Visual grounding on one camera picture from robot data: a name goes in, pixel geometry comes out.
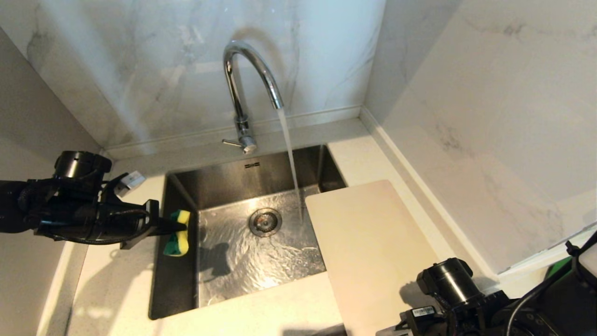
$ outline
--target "sink drain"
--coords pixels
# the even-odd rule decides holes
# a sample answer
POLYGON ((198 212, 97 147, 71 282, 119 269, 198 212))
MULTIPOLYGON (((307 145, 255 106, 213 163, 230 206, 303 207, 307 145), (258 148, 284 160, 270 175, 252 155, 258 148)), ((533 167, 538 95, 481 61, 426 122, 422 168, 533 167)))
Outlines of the sink drain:
POLYGON ((249 229, 257 237, 269 237, 282 226, 280 213, 269 207, 255 211, 249 219, 249 229))

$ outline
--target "marble backsplash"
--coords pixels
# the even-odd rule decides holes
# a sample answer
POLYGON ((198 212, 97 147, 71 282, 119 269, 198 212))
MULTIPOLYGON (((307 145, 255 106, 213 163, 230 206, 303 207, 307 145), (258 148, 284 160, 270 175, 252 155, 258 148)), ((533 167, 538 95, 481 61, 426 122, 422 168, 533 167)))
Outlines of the marble backsplash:
POLYGON ((597 220, 596 87, 596 1, 388 1, 365 106, 499 272, 597 220))
MULTIPOLYGON (((0 1, 0 26, 103 147, 233 126, 231 39, 265 58, 287 115, 363 103, 385 1, 0 1)), ((239 62, 248 113, 272 120, 239 62)))

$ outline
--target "sink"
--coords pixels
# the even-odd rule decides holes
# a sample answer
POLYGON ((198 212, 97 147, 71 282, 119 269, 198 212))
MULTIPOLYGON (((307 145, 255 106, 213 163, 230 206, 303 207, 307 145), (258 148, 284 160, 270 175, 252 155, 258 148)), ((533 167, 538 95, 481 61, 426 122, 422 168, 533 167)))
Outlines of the sink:
POLYGON ((305 197, 346 187, 325 145, 169 173, 163 210, 191 212, 189 252, 160 237, 149 317, 159 319, 325 271, 305 197))

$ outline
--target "gooseneck faucet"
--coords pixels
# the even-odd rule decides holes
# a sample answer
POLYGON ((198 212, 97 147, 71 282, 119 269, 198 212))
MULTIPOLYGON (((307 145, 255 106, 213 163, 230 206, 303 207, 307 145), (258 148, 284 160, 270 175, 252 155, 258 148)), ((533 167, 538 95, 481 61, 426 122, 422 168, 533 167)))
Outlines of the gooseneck faucet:
POLYGON ((272 71, 267 67, 267 64, 265 64, 265 61, 261 58, 261 55, 246 42, 231 41, 228 43, 226 48, 224 48, 224 72, 226 74, 226 80, 228 81, 228 89, 230 90, 232 103, 236 110, 235 124, 238 142, 225 139, 222 140, 222 142, 227 145, 241 147, 245 154, 250 154, 257 149, 257 142, 255 142, 255 139, 252 137, 248 116, 242 111, 241 101, 238 96, 238 89, 236 87, 232 66, 232 58, 236 54, 245 56, 255 67, 261 80, 263 80, 263 84, 266 86, 273 108, 281 109, 284 107, 284 103, 282 102, 282 96, 280 96, 276 80, 273 79, 272 71))

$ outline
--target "chrome faucet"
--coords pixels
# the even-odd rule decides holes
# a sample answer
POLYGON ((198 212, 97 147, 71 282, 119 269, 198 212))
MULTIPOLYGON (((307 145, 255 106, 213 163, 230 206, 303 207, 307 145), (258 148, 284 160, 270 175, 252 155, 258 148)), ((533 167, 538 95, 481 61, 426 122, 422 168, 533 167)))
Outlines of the chrome faucet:
POLYGON ((228 89, 230 89, 230 95, 232 96, 232 103, 236 110, 235 124, 238 142, 225 139, 222 140, 222 142, 226 145, 241 147, 243 153, 250 154, 257 149, 257 142, 255 142, 255 139, 253 139, 251 135, 248 116, 242 111, 241 101, 238 97, 238 90, 236 88, 236 81, 232 72, 232 57, 236 54, 245 56, 255 67, 263 80, 263 84, 266 86, 273 108, 281 109, 284 107, 284 103, 282 102, 282 96, 280 96, 276 80, 273 79, 272 71, 267 67, 267 64, 265 64, 258 52, 243 41, 231 41, 228 43, 226 48, 224 48, 224 72, 226 73, 228 89))

